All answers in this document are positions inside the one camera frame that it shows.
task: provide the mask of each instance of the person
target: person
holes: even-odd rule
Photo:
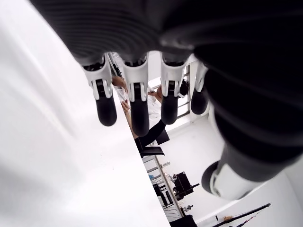
[[[120,87],[120,88],[115,87],[120,102],[123,101],[125,102],[126,100],[129,100],[126,82],[124,78],[119,77],[114,79],[113,77],[113,85]],[[182,80],[179,97],[184,97],[185,95],[188,94],[188,91],[189,91],[189,82],[186,80]],[[156,91],[148,87],[147,92],[148,92],[148,97],[147,97],[148,116],[149,116],[150,128],[152,128],[161,119],[162,87],[160,85]]]
[[[181,86],[180,86],[180,98],[184,98],[189,91],[189,82],[187,80],[182,80]],[[157,89],[157,91],[149,91],[148,95],[155,97],[160,103],[162,103],[162,85],[160,85]]]
[[[188,93],[189,90],[189,83],[185,80],[182,81],[181,88],[180,88],[180,93],[181,96],[185,96]],[[162,102],[162,90],[161,86],[157,89],[157,91],[153,91],[149,87],[149,92],[148,92],[148,111],[149,111],[149,121],[150,121],[150,129],[147,133],[147,135],[143,137],[138,137],[132,128],[132,120],[131,116],[129,113],[130,106],[128,103],[128,99],[125,99],[124,101],[121,102],[125,117],[127,119],[128,125],[131,129],[133,138],[135,140],[135,143],[137,145],[138,150],[142,150],[144,147],[147,145],[151,144],[153,141],[155,141],[158,136],[163,132],[165,129],[166,124],[163,123],[161,120],[161,108],[156,104],[158,101],[159,103]]]
[[[136,143],[136,146],[139,151],[142,151],[144,147],[147,145],[151,144],[153,141],[157,139],[157,137],[161,134],[161,132],[165,129],[166,124],[163,123],[163,121],[160,119],[157,124],[155,124],[153,127],[151,127],[148,131],[148,133],[145,136],[138,137],[135,132],[133,131],[132,128],[132,119],[129,114],[129,105],[128,105],[128,100],[122,101],[121,102],[127,123],[129,125],[129,128],[132,132],[134,141]]]

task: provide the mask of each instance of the table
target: table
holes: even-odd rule
[[[0,226],[169,227],[116,93],[105,127],[80,66],[28,1],[0,2],[0,34]]]

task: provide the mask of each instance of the metal rod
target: metal rod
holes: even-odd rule
[[[152,168],[152,169],[149,169],[149,170],[147,170],[147,172],[150,173],[150,172],[152,172],[152,171],[154,171],[154,170],[156,170],[156,169],[158,169],[158,167],[154,167],[154,168]]]
[[[151,181],[154,180],[154,179],[157,179],[159,177],[161,177],[161,175],[158,175],[158,176],[155,176],[155,177],[151,178]]]
[[[178,106],[178,108],[181,107],[181,106],[184,106],[184,105],[186,105],[186,104],[188,104],[188,103],[190,103],[190,101],[191,101],[191,99],[190,99],[189,101],[187,101],[186,103],[184,103],[184,104]]]
[[[188,115],[188,114],[189,114],[189,110],[186,111],[184,114],[181,114],[180,116],[178,116],[177,119],[179,119],[179,118],[181,118],[181,117],[183,117],[183,116],[185,116],[185,115]]]
[[[153,160],[153,156],[148,156],[148,157],[144,157],[142,158],[143,163],[149,162]]]

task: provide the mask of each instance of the white wall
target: white wall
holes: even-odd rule
[[[192,185],[201,183],[205,169],[220,159],[223,140],[214,132],[207,117],[202,117],[184,128],[169,132],[170,141],[161,144],[165,156],[158,156],[161,163],[170,162],[164,171],[170,175],[185,171]],[[183,199],[184,206],[194,205],[187,214],[199,220],[229,203],[203,190],[202,186]]]
[[[168,133],[170,141],[161,144],[165,156],[158,157],[161,163],[168,161],[171,163],[164,168],[164,171],[170,175],[185,171],[191,184],[201,183],[204,170],[220,159],[223,139],[212,128],[207,116]],[[215,220],[215,214],[219,214],[221,217],[236,215],[269,202],[272,203],[272,206],[253,220],[258,221],[257,224],[254,225],[254,222],[251,221],[247,224],[248,227],[284,227],[290,222],[294,227],[302,226],[303,220],[300,217],[302,210],[284,172],[241,201],[230,202],[220,199],[198,186],[194,188],[192,194],[183,199],[181,206],[194,205],[187,214],[193,215],[195,222],[200,223],[211,213],[213,213],[212,217]],[[284,217],[285,220],[278,221],[280,217]]]
[[[303,209],[303,158],[288,167],[285,172]]]
[[[161,76],[161,58],[159,51],[150,51],[148,58],[148,80],[155,79]],[[193,61],[196,61],[194,55],[190,55],[187,61],[187,65]]]
[[[249,221],[245,227],[301,227],[303,216],[301,207],[297,201],[294,191],[284,172],[272,179],[254,193],[248,195],[233,206],[214,213],[212,217],[198,223],[198,227],[211,227],[223,221],[224,216],[238,215],[254,210],[267,203],[271,206],[265,208],[255,218]],[[223,227],[237,226],[248,220],[255,214],[238,219]]]
[[[169,226],[117,94],[105,127],[81,67],[27,0],[0,1],[0,75],[1,227]]]

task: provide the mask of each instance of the laboratory room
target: laboratory room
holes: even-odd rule
[[[301,227],[299,9],[0,1],[0,226]]]

